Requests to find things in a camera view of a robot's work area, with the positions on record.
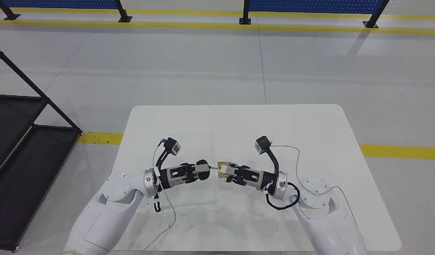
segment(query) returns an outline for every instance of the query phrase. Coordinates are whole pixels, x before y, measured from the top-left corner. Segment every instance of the black fence post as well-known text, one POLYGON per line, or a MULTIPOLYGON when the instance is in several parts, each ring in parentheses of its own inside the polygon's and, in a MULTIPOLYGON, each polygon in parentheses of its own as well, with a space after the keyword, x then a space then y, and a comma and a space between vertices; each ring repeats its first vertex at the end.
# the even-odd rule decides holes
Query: black fence post
POLYGON ((369 28, 369 29, 378 29, 379 27, 377 26, 376 22, 379 19, 379 17, 381 16, 383 10, 385 9, 385 7, 387 6, 389 0, 383 0, 381 6, 379 7, 379 9, 376 11, 375 14, 373 14, 370 19, 368 21, 364 21, 364 25, 369 28))
POLYGON ((122 7, 121 0, 115 0, 115 3, 121 14, 121 19, 118 22, 130 22, 133 17, 127 15, 127 11, 122 7))
POLYGON ((15 20, 19 17, 20 14, 15 14, 11 11, 9 7, 7 7, 2 1, 0 1, 0 8, 6 14, 5 20, 15 20))
POLYGON ((62 116, 65 121, 68 122, 80 135, 82 135, 84 132, 80 129, 78 125, 76 125, 69 117, 62 112, 59 107, 54 104, 54 102, 40 89, 38 86, 36 86, 33 81, 27 77, 25 73, 23 73, 18 66, 16 66, 2 51, 0 51, 0 59, 3 60, 7 66, 9 66, 14 72, 20 76, 39 96, 44 100, 47 101, 48 105, 50 105, 60 116, 62 116))
POLYGON ((251 0, 245 0, 243 5, 243 17, 239 19, 239 24, 251 24, 251 18, 248 17, 250 5, 251 0))

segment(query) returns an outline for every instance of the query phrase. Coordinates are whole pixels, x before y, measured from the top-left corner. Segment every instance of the concrete floor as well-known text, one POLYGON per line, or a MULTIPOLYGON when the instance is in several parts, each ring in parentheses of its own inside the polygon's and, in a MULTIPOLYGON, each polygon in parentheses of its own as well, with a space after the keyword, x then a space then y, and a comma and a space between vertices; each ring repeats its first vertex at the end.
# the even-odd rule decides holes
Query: concrete floor
MULTIPOLYGON (((0 35, 0 49, 85 131, 123 132, 136 105, 336 103, 360 143, 435 146, 435 37, 50 27, 0 35)), ((0 79, 1 94, 34 95, 4 64, 0 79)), ((65 124, 53 111, 38 122, 65 124)), ((117 151, 76 145, 19 254, 60 254, 117 151)), ((402 240, 394 254, 433 254, 435 162, 367 163, 402 240)))

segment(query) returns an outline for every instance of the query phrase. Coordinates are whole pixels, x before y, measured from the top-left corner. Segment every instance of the black shelf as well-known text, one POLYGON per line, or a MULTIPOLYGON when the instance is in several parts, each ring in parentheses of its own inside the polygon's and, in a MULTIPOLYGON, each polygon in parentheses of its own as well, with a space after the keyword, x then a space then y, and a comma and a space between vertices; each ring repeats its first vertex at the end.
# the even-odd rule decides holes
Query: black shelf
POLYGON ((31 128, 0 173, 0 249, 14 251, 77 141, 72 127, 31 128))
POLYGON ((0 95, 0 250, 17 252, 33 216, 84 132, 2 51, 0 60, 39 95, 0 95), (47 105, 71 127, 36 125, 47 105))
POLYGON ((46 105, 41 97, 0 95, 0 168, 46 105))

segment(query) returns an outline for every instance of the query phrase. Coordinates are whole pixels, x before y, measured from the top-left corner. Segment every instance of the yellow floor line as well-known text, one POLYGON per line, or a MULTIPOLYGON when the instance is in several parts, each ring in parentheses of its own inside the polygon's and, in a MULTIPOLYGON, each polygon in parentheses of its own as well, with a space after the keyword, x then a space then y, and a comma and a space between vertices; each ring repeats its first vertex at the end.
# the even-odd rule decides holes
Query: yellow floor line
POLYGON ((122 136, 122 133, 86 132, 79 137, 78 143, 120 145, 122 141, 122 136))
MULTIPOLYGON (((120 145, 122 133, 94 133, 87 132, 80 136, 78 143, 96 143, 120 145)), ((435 148, 417 146, 389 146, 361 144, 362 154, 366 157, 381 158, 418 158, 435 160, 435 148)))
POLYGON ((384 33, 384 34, 412 34, 435 35, 435 29, 397 29, 380 28, 366 29, 363 27, 326 27, 284 24, 225 24, 225 23, 196 23, 196 22, 101 22, 101 21, 52 21, 52 20, 15 20, 0 21, 0 25, 8 26, 47 26, 47 27, 160 27, 177 29, 243 29, 243 30, 272 30, 272 31, 310 31, 310 32, 349 32, 349 33, 384 33))
POLYGON ((435 148, 364 144, 360 147, 366 157, 435 159, 435 148))
MULTIPOLYGON (((74 13, 74 14, 119 14, 118 10, 96 10, 96 9, 58 9, 58 8, 37 8, 37 7, 11 7, 13 12, 46 12, 46 13, 74 13)), ((243 15, 242 11, 211 11, 211 10, 127 10, 129 14, 144 15, 199 15, 199 16, 238 16, 243 15)), ((306 12, 250 12, 249 16, 264 17, 292 17, 292 18, 352 18, 368 19, 370 14, 331 14, 331 13, 306 13, 306 12)), ((435 16, 419 15, 381 15, 381 19, 392 20, 435 20, 435 16)))

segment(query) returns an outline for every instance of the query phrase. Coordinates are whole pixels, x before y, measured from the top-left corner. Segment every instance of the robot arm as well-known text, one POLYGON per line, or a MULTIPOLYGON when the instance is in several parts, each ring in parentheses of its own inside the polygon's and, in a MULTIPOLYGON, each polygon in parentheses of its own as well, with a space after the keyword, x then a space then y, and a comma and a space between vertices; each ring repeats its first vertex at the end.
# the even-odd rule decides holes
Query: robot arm
MULTIPOLYGON (((277 160, 270 150, 271 142, 261 137, 256 142, 257 151, 267 152, 275 170, 277 160)), ((267 191, 266 199, 270 206, 282 210, 293 207, 302 227, 309 236, 313 247, 319 255, 366 255, 364 238, 352 216, 338 201, 337 196, 323 180, 305 180, 304 185, 288 182, 286 173, 269 173, 257 171, 235 163, 218 163, 218 177, 226 178, 226 182, 247 185, 257 190, 267 191), (289 201, 285 207, 276 207, 268 199, 289 201), (309 218, 304 209, 322 209, 329 207, 326 215, 309 218)))
MULTIPOLYGON (((162 156, 179 152, 180 146, 174 139, 163 142, 165 151, 162 156)), ((155 169, 143 170, 136 175, 115 174, 107 178, 75 221, 63 254, 109 254, 124 234, 143 197, 156 197, 162 188, 205 180, 210 175, 210 166, 205 160, 195 165, 184 163, 161 169, 163 161, 157 162, 155 169)))

